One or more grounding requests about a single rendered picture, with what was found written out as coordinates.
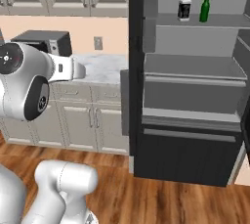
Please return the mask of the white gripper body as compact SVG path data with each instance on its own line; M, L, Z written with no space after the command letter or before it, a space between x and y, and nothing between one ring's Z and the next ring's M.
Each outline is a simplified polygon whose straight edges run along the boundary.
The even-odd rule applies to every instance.
M71 79L83 79L86 76L86 68L77 60L71 60Z

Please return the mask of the black fridge door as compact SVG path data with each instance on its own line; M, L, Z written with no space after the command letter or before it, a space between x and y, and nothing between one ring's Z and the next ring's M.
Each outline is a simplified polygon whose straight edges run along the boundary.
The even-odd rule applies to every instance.
M142 125L145 53L155 51L158 0L129 0L129 67L120 71L122 134L129 137L129 156L136 154Z

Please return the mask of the grey fridge shelf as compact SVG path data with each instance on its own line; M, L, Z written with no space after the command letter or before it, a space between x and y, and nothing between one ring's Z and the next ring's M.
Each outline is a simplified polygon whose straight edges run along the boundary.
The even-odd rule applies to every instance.
M208 26L226 28L250 28L250 19L245 15L222 15L212 14L207 22L200 22L199 15L190 16L188 22L180 22L176 14L159 14L156 20L157 25L164 26Z
M189 112L143 108L143 124L180 126L240 132L237 113Z
M161 77L219 80L242 84L247 81L247 74L240 64L230 57L147 54L144 71L145 75Z

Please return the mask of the white liquor bottle black label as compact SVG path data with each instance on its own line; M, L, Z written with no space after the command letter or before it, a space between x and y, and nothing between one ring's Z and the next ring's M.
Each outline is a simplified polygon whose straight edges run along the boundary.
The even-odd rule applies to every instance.
M180 0L178 7L178 20L180 22L189 21L189 13L191 7L191 0Z

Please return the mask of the green beer bottle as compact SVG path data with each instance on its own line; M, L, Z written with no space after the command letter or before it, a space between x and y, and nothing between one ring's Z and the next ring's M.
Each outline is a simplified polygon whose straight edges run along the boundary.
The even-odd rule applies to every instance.
M207 22L209 10L210 10L210 0L204 0L200 9L200 15L199 15L200 22Z

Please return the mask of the black fridge freezer drawer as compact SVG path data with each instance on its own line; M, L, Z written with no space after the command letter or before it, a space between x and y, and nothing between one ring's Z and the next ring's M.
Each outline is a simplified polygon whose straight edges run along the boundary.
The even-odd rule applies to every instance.
M237 132L146 128L138 141L134 174L225 187L242 143Z

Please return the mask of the black fridge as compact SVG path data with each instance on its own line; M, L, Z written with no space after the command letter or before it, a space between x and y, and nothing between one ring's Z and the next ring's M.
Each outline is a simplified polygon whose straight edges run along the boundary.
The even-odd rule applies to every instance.
M234 183L250 163L250 0L129 0L128 20L130 172Z

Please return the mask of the beige drawer front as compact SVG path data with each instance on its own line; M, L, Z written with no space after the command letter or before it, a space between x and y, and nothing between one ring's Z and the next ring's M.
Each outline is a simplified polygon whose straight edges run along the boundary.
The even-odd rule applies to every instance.
M97 103L121 103L120 87L118 85L99 84L91 87L93 100Z
M54 84L54 92L57 100L91 102L91 90L87 85L72 85L65 83Z

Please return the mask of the black microwave oven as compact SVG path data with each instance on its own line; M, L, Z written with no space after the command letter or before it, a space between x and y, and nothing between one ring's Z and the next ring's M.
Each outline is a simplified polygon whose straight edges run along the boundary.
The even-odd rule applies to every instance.
M11 41L24 43L57 56L70 57L72 55L68 31L27 30L12 38Z

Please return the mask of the beige base cupboard door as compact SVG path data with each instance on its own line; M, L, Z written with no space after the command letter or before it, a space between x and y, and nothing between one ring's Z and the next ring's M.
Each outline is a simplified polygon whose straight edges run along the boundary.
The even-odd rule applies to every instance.
M97 150L96 130L89 127L88 108L90 104L57 102L62 117L65 146L71 150L95 152Z
M127 156L129 138L122 135L121 107L119 105L94 105L99 109L100 127L96 127L98 150L102 153Z
M36 144L43 147L63 148L63 129L55 102L50 102L47 109L31 123L36 135Z

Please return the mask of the grey wall outlet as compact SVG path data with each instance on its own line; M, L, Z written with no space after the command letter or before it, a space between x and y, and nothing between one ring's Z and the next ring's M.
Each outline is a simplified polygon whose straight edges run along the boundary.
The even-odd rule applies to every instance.
M96 50L102 50L104 48L103 39L100 36L94 37L94 48Z

